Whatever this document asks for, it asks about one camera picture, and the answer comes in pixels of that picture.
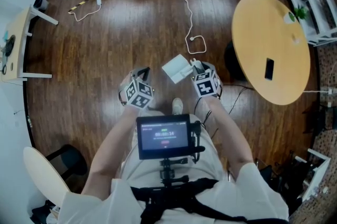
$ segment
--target black harness strap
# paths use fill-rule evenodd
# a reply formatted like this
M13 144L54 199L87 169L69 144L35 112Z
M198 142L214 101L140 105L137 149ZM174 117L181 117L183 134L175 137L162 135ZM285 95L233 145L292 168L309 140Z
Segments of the black harness strap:
M212 188L218 181L201 178L172 188L131 188L136 200L146 202L141 224L155 224L166 209L183 208L188 213L225 221L244 222L248 224L287 224L282 219L247 220L245 217L231 217L203 205L196 199L196 195Z

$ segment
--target round table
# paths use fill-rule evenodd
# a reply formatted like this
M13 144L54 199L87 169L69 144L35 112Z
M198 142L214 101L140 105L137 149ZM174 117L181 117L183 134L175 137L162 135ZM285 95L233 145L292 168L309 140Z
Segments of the round table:
M61 207L70 190L53 165L33 147L24 148L23 159L36 187L48 200Z
M287 105L303 93L309 78L310 54L298 21L284 22L290 10L278 0L241 0L232 21L237 59L247 80L266 100ZM266 79L267 59L274 61Z

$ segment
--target white desk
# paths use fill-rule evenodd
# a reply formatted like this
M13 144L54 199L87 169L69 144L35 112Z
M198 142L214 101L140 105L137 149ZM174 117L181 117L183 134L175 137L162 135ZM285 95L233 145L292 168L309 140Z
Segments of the white desk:
M48 22L57 25L58 21L47 16L33 7L28 7L19 13L16 18L7 25L6 31L8 32L8 38L15 35L15 43L12 53L7 58L6 63L6 74L2 74L2 80L20 80L27 81L27 77L38 77L38 78L51 78L50 74L34 74L23 72L23 60L26 49L26 38L27 36L32 36L28 32L29 23L32 18L39 16Z
M33 147L24 148L23 160L35 186L48 200L61 207L70 190L53 165Z

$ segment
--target charger plug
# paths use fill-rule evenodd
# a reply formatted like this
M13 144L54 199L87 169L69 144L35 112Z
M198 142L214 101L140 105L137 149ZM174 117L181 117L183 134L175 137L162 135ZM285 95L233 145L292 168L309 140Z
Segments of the charger plug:
M102 0L96 0L96 1L97 1L98 6L102 5Z

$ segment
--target smartphone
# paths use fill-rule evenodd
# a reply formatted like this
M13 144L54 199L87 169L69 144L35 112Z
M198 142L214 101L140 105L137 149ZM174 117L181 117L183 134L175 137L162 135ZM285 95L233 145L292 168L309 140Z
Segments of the smartphone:
M267 80L273 80L273 72L274 72L274 61L270 58L267 58L264 78Z

